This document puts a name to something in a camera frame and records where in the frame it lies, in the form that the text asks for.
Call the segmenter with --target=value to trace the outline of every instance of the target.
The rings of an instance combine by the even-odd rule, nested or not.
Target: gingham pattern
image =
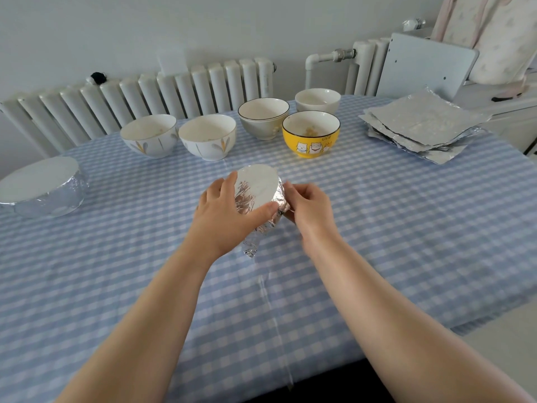
[[[300,159],[246,134],[208,163],[179,145],[162,160],[119,135],[71,150],[90,178],[81,208],[52,220],[0,215],[0,400],[53,400],[181,243],[199,194],[265,163],[331,197],[341,234],[443,325],[463,333],[537,292],[537,169],[493,135],[439,166],[365,135],[379,98],[343,96],[330,154]],[[358,359],[297,229],[282,219],[251,260],[219,259],[170,401],[239,401]]]

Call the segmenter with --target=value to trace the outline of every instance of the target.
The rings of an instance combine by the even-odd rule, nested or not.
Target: cartoon cat
[[[322,148],[323,148],[323,145],[321,143],[312,143],[312,145],[309,146],[309,153],[319,154]]]
[[[304,144],[304,143],[298,143],[298,145],[296,146],[296,150],[299,152],[299,153],[305,153],[307,150],[308,150],[308,145],[307,144]]]

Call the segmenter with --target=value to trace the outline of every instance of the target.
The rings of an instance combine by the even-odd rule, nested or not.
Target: hand
[[[285,197],[291,210],[287,219],[296,223],[302,234],[305,253],[312,257],[314,250],[328,238],[339,238],[330,198],[315,184],[291,184],[285,182]]]
[[[226,179],[220,178],[201,194],[192,225],[183,242],[198,246],[200,251],[213,258],[211,262],[233,250],[255,228],[274,216],[278,203],[269,202],[246,215],[235,207],[237,171]]]

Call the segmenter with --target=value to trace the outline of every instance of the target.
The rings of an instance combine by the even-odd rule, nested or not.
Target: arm
[[[162,401],[211,264],[278,209],[277,203],[268,203],[240,215],[235,208],[236,179],[237,173],[232,172],[201,195],[181,246],[71,379],[57,403]]]
[[[311,257],[339,313],[397,401],[534,401],[520,386],[395,290],[337,231],[315,185],[286,183]]]

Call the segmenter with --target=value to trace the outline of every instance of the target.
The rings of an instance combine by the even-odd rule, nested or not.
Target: foil-covered bowl
[[[62,216],[77,209],[87,191],[74,158],[47,158],[0,181],[0,207],[31,219]]]
[[[249,165],[237,173],[235,205],[245,215],[268,202],[277,202],[278,210],[272,218],[257,227],[243,242],[245,255],[254,257],[263,236],[276,227],[281,216],[291,207],[285,200],[284,184],[278,171],[265,164]]]

